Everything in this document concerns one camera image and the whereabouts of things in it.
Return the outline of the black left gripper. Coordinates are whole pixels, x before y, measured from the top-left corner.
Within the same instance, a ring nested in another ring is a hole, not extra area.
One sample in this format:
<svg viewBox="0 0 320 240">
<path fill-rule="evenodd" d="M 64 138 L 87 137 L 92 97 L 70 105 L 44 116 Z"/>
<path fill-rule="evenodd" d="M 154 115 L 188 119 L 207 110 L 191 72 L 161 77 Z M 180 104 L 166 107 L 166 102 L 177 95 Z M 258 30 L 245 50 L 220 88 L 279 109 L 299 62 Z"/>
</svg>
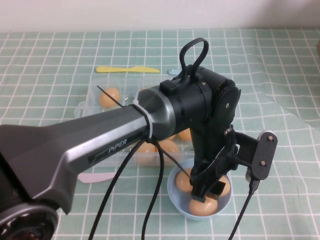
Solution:
<svg viewBox="0 0 320 240">
<path fill-rule="evenodd" d="M 220 178 L 238 168 L 235 131 L 232 126 L 221 131 L 204 126 L 193 127 L 190 132 L 194 150 L 191 197 L 200 203 L 206 201 L 206 194 L 217 200 L 226 185 Z"/>
</svg>

